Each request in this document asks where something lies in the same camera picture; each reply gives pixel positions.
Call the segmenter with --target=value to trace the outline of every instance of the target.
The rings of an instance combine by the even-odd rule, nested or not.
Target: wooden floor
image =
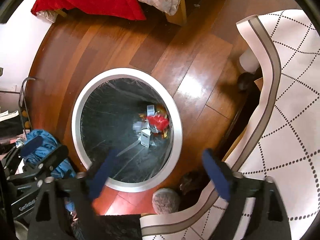
[[[143,22],[72,10],[50,28],[31,68],[30,76],[37,81],[27,87],[31,121],[34,128],[49,131],[68,146],[78,170],[84,166],[71,135],[77,96],[99,73],[132,67],[156,78],[179,109],[181,156],[159,185],[176,188],[183,174],[201,168],[202,150],[217,147],[243,100],[235,87],[236,62],[247,44],[235,23],[297,4],[293,0],[186,0],[186,7],[184,27],[168,23],[163,13],[143,5],[147,17]],[[105,188],[94,206],[100,214],[152,212],[156,189],[128,194]]]

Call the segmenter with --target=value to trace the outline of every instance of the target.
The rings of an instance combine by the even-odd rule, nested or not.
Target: barcode label
[[[154,105],[147,106],[147,116],[154,115],[154,114],[155,114],[155,106]]]

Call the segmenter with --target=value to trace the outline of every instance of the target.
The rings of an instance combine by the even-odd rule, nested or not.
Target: white wall
[[[22,81],[29,76],[32,62],[51,23],[32,15],[36,0],[24,0],[6,24],[0,24],[0,90],[20,91]],[[11,109],[12,100],[0,95],[2,109]]]

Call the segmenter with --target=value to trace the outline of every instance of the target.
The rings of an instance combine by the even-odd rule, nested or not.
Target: black trash bag
[[[81,114],[81,139],[89,159],[94,162],[111,148],[121,152],[131,146],[116,158],[110,177],[138,183],[155,176],[172,149],[170,113],[167,110],[168,136],[154,136],[149,148],[137,141],[140,135],[132,130],[132,125],[141,121],[139,114],[146,114],[148,105],[156,104],[165,106],[153,88],[135,79],[113,79],[98,86],[88,97]]]

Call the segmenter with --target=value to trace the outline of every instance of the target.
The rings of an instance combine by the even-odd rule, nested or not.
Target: screw
[[[41,186],[42,186],[42,179],[38,181],[37,186],[38,186],[38,187],[41,187]]]
[[[236,178],[239,178],[239,179],[242,179],[242,178],[243,178],[242,173],[239,172],[239,171],[235,171],[235,172],[233,173],[233,176],[236,177]]]
[[[273,178],[270,176],[266,176],[265,180],[266,180],[266,182],[270,182],[270,183],[273,182]]]
[[[47,178],[44,179],[45,183],[51,183],[53,181],[54,181],[54,177],[47,177]]]
[[[78,172],[77,175],[76,175],[76,178],[77,179],[80,179],[80,178],[83,178],[86,176],[86,173],[85,171],[81,171],[81,172]]]

